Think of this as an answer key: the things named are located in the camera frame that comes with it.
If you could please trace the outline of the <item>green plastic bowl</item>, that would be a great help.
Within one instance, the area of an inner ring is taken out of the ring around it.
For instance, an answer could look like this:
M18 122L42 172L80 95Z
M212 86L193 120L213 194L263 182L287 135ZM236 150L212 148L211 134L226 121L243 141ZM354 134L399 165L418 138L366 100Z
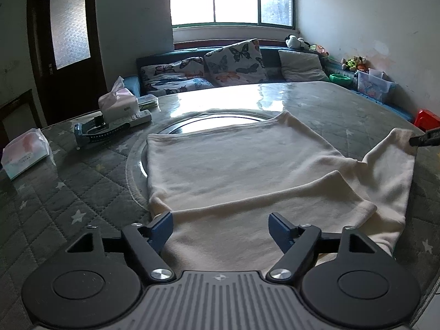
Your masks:
M351 77L341 74L330 74L329 79L332 83L342 86L344 88L351 88L353 80Z

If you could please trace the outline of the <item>butterfly pillow standing upright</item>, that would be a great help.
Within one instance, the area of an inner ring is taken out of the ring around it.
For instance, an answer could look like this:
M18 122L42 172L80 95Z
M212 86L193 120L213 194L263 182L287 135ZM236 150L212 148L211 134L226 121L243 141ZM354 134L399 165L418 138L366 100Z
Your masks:
M203 59L218 86L261 84L268 81L258 39L217 48L206 53Z

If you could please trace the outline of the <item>clear plastic storage box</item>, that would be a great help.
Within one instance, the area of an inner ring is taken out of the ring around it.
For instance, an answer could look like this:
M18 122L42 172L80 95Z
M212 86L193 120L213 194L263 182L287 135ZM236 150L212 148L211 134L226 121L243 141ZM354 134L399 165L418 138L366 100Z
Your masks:
M391 101L397 86L396 83L363 71L357 71L356 77L358 92L384 104L388 104Z

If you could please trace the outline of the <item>grey quilted star table cover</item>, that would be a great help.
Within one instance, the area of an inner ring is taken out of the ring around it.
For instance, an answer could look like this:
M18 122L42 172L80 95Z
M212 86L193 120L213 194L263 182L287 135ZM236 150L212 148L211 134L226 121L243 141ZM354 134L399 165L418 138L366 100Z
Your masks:
M351 91L325 82L204 89L163 96L149 125L78 150L73 121L46 127L52 155L21 176L1 176L1 328L30 329L21 301L27 276L88 226L117 235L147 221L140 154L149 133L192 117L228 112L270 118L287 110L344 156L359 159L395 127L409 123Z

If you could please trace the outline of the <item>black white plush toy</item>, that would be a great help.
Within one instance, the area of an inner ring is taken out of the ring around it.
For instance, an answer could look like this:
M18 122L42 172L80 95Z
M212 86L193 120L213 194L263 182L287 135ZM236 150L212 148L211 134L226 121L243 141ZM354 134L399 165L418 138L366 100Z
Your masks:
M285 43L288 48L298 49L298 50L310 50L309 43L305 42L302 37L296 37L290 34L285 38Z

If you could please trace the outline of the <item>blue sofa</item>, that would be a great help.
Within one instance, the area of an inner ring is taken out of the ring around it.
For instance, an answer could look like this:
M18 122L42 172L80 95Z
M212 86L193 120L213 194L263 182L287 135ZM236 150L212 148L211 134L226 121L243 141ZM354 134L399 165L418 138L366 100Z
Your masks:
M195 43L190 43L189 45L191 46L191 48L177 49L163 54L155 54L147 57L137 58L136 73L134 75L124 77L125 85L136 96L142 96L145 94L145 92L143 91L143 82L141 76L141 68L143 66L172 63L172 62L184 60L188 57L203 57L206 53L213 51L216 48L220 48L220 45L197 46L197 47ZM270 83L278 83L285 81L281 73L281 60L277 52L280 49L287 50L286 47L282 47L280 43L276 43L274 41L269 41L269 45L264 45L264 44L260 45L260 51L263 56L263 63L268 73L268 79ZM395 112L400 117L407 120L408 122L411 123L414 122L415 118L408 111L405 111L403 108L395 104L392 104L391 102L382 103L380 101L374 100L370 96L363 95L362 93L358 92L357 75L354 72L343 70L340 66L340 63L333 60L329 60L327 57L323 57L317 52L312 51L312 53L318 55L323 70L327 75L331 75L331 74L345 75L351 79L351 85L347 86L347 89L355 92L356 94L376 104L384 106L386 109Z

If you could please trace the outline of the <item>white power strip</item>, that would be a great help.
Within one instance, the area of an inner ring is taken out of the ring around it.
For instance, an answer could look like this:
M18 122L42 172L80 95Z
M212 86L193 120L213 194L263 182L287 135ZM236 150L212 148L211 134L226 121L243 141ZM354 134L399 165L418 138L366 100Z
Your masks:
M141 110L133 115L120 118L112 122L113 127L121 127L121 126L128 126L128 127L136 127L140 124L149 123L152 121L152 115L149 110Z

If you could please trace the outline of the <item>cream knit sweater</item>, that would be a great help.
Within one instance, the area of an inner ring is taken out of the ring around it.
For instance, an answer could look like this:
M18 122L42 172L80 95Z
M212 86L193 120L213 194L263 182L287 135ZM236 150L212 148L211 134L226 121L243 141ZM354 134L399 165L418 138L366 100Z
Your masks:
M163 256L175 271L267 272L281 257L268 232L272 212L324 232L355 226L393 252L406 222L413 132L395 128L357 160L289 112L277 120L257 138L263 149L251 152L256 175L233 186L231 195L221 191L226 203L169 211L174 230Z

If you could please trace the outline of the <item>pink tissue pack in plastic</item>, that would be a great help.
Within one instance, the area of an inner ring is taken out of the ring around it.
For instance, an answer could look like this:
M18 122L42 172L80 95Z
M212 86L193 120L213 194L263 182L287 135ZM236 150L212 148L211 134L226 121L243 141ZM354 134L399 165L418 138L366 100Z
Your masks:
M54 155L40 128L31 128L9 142L3 149L1 166L10 180L48 158L53 164Z

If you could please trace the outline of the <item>colourful plush toys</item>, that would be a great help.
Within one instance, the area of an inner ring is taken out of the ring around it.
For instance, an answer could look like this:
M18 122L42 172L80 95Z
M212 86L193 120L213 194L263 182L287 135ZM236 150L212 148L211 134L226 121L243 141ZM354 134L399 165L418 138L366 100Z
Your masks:
M342 69L349 70L351 72L362 71L367 72L367 60L361 56L353 56L351 59L346 60L342 58L341 60Z

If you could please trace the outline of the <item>red plastic object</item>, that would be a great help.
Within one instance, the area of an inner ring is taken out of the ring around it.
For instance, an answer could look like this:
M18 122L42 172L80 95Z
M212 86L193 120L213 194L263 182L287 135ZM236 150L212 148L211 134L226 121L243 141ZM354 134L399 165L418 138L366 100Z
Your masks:
M440 117L428 109L420 109L416 115L414 125L423 131L436 129L440 127Z

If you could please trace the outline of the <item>grey plain pillow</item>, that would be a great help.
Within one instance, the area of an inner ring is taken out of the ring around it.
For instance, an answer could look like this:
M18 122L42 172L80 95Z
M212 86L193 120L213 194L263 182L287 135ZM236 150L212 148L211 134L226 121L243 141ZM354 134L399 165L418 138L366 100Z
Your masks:
M287 82L329 81L318 55L286 50L279 50L278 54Z

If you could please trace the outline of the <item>butterfly pillow lying flat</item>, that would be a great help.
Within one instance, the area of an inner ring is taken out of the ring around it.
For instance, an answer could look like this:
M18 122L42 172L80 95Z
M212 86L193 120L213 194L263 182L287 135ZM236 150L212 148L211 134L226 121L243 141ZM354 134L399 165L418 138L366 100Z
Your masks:
M157 97L214 87L205 77L202 57L143 66L140 74L146 93Z

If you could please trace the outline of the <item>round black induction cooktop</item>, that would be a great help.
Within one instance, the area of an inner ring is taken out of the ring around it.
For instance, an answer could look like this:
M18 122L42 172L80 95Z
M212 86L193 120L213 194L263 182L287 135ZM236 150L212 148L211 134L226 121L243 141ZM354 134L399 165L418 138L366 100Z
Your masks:
M151 127L135 142L126 164L133 199L147 212L224 204L247 176L256 175L251 152L278 125L277 115L205 112Z

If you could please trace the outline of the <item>dark wooden glass door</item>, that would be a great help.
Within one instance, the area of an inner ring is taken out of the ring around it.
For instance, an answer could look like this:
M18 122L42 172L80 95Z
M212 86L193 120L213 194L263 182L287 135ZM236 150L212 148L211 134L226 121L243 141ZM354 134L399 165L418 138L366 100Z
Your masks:
M107 91L95 0L27 0L27 40L48 124L98 109Z

